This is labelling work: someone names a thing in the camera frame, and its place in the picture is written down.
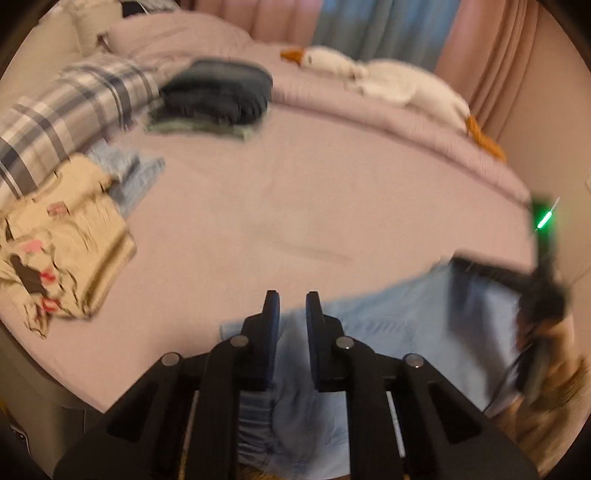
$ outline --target green led light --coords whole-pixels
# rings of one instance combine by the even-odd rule
[[[540,223],[538,223],[538,230],[540,228],[544,228],[546,223],[548,223],[548,221],[550,221],[550,219],[552,218],[552,210],[550,210],[548,213],[546,213],[544,215],[544,218],[542,218],[542,220],[540,221]]]

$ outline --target blue curtain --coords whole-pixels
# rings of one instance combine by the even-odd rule
[[[461,0],[324,0],[312,43],[433,71]]]

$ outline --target green folded cloth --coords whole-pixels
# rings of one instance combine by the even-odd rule
[[[159,134],[210,133],[248,140],[257,132],[260,125],[260,122],[253,125],[224,125],[213,123],[206,118],[162,116],[161,113],[160,109],[150,112],[146,124],[148,132]]]

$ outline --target wall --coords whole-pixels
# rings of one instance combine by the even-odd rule
[[[559,265],[571,282],[591,267],[591,73],[554,18],[540,9],[527,72],[499,137],[533,192],[560,196]],[[573,288],[579,342],[591,353],[591,273]]]

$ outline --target plush toy orange feet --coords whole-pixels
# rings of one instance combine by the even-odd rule
[[[288,61],[294,61],[297,64],[301,64],[301,59],[304,57],[303,48],[288,48],[281,50],[281,58]]]
[[[466,128],[468,130],[468,134],[474,139],[474,142],[480,145],[497,160],[503,163],[507,162],[507,155],[505,154],[505,151],[491,137],[484,134],[474,115],[470,115],[466,119]]]

